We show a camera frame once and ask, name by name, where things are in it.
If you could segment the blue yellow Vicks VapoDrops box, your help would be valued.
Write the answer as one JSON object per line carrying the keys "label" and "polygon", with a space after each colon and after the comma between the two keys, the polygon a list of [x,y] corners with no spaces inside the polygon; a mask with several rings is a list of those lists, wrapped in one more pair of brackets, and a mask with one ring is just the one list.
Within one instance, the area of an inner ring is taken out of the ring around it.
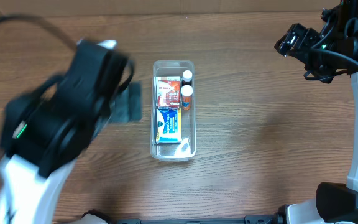
{"label": "blue yellow Vicks VapoDrops box", "polygon": [[181,109],[157,109],[157,144],[180,143],[181,137]]}

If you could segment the red medicine box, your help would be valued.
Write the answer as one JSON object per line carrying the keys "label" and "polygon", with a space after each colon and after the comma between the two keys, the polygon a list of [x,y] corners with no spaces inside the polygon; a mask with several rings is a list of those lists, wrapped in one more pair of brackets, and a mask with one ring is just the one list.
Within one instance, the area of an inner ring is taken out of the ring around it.
{"label": "red medicine box", "polygon": [[180,107],[181,98],[181,81],[158,81],[157,82],[157,107],[158,108],[173,108]]}

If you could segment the white blue Hansaplast box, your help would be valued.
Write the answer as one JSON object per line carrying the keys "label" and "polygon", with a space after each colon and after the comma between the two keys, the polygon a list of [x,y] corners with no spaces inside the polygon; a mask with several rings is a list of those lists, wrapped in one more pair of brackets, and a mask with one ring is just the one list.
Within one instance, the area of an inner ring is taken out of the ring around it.
{"label": "white blue Hansaplast box", "polygon": [[155,77],[155,80],[158,81],[176,81],[176,82],[180,82],[181,81],[181,77],[180,76],[158,76]]}

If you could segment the orange bottle white cap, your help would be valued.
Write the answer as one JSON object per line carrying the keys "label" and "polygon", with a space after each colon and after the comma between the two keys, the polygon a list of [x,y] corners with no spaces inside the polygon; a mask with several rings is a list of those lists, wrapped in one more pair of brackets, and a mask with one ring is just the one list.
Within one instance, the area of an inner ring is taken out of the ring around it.
{"label": "orange bottle white cap", "polygon": [[194,92],[194,90],[191,85],[182,86],[182,88],[181,88],[181,107],[184,110],[189,110],[191,108],[193,92]]}

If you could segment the black bottle white cap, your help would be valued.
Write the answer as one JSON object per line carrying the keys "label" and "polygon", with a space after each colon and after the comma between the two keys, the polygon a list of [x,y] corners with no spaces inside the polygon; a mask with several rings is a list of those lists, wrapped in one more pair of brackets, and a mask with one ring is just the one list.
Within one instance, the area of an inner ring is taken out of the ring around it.
{"label": "black bottle white cap", "polygon": [[182,73],[182,85],[192,85],[193,72],[191,70],[185,70]]}

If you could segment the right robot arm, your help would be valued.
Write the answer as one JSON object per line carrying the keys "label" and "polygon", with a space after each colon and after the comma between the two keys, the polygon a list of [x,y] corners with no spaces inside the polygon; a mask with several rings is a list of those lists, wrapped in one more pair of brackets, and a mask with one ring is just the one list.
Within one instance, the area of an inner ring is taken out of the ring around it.
{"label": "right robot arm", "polygon": [[314,198],[280,207],[271,223],[358,223],[358,0],[323,9],[321,18],[319,32],[292,24],[275,50],[302,62],[306,80],[330,84],[349,75],[355,109],[351,166],[345,183],[320,183]]}

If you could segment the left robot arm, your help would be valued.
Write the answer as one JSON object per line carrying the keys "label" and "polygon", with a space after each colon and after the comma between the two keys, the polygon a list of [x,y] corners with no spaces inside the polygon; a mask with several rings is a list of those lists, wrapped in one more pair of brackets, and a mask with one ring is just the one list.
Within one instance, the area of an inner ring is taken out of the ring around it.
{"label": "left robot arm", "polygon": [[77,157],[108,123],[134,62],[115,40],[81,40],[68,71],[11,100],[0,147],[0,223],[51,223]]}

